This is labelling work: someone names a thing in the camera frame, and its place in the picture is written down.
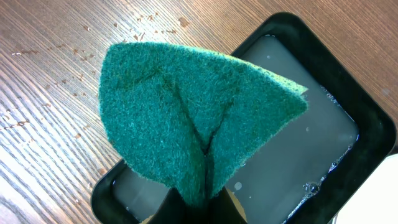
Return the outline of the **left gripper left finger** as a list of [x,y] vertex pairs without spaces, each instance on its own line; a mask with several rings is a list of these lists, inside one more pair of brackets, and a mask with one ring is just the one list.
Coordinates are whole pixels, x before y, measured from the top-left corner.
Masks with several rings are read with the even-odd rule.
[[178,190],[172,188],[147,224],[188,224],[192,217]]

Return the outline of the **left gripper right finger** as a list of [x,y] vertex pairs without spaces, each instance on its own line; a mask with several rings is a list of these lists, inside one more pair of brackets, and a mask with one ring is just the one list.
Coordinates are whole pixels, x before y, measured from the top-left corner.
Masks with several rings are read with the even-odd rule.
[[207,224],[247,224],[239,213],[230,193],[223,187],[214,197],[207,200]]

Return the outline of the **green yellow sponge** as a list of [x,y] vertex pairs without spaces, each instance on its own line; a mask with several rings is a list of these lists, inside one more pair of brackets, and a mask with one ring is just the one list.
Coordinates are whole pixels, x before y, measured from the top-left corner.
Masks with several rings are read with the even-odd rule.
[[202,207],[306,112],[306,90],[219,52],[120,43],[103,61],[99,113],[109,142],[133,171]]

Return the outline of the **light blue plate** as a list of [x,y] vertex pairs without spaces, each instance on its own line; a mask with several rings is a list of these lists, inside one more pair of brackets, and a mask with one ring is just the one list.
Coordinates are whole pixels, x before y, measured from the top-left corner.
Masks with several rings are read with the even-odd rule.
[[331,223],[397,224],[397,154],[384,159]]

